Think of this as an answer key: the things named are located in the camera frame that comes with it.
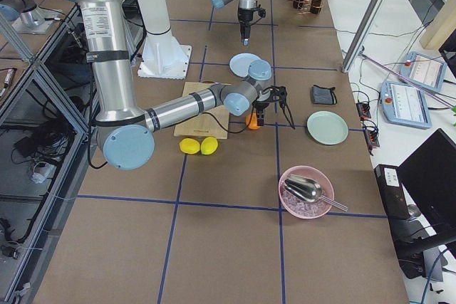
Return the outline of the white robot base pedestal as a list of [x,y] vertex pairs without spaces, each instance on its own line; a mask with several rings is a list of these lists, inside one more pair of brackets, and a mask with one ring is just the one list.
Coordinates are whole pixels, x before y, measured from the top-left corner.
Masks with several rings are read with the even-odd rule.
[[138,0],[138,4],[147,34],[138,75],[185,79],[192,47],[179,44],[174,37],[166,0]]

